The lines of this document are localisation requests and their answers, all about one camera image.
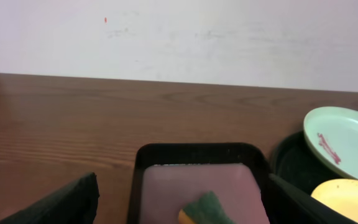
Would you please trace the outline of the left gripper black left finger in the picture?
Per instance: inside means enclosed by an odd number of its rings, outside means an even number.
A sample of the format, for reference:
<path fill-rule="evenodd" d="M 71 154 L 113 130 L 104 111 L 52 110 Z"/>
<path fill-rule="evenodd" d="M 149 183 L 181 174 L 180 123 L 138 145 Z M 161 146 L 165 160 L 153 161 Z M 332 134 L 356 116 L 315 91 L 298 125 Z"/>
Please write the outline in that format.
<path fill-rule="evenodd" d="M 99 189 L 91 172 L 0 220 L 0 224 L 93 224 Z"/>

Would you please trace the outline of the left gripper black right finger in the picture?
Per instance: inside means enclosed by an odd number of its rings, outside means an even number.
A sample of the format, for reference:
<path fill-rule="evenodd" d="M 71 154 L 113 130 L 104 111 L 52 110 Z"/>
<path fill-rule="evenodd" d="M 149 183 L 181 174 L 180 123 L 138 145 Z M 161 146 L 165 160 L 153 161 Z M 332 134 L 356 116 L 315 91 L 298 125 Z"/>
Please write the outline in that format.
<path fill-rule="evenodd" d="M 271 223 L 356 224 L 274 174 L 268 181 L 268 217 Z"/>

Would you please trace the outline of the yellow green scrub sponge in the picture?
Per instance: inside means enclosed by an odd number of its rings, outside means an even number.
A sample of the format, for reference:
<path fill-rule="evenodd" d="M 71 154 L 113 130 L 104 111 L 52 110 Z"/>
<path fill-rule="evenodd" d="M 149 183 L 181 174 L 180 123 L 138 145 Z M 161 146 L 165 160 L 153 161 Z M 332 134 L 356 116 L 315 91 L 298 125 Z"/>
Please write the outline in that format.
<path fill-rule="evenodd" d="M 178 213 L 178 222 L 180 224 L 234 224 L 226 215 L 217 195 L 212 191 L 186 204 Z"/>

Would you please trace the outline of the yellow plate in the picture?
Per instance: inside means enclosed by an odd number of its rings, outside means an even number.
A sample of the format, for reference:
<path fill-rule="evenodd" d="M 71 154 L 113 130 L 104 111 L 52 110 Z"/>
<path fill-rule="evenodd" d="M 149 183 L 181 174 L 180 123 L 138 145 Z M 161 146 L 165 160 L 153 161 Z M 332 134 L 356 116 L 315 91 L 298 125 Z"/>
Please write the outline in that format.
<path fill-rule="evenodd" d="M 358 223 L 358 180 L 333 179 L 318 185 L 311 196 Z"/>

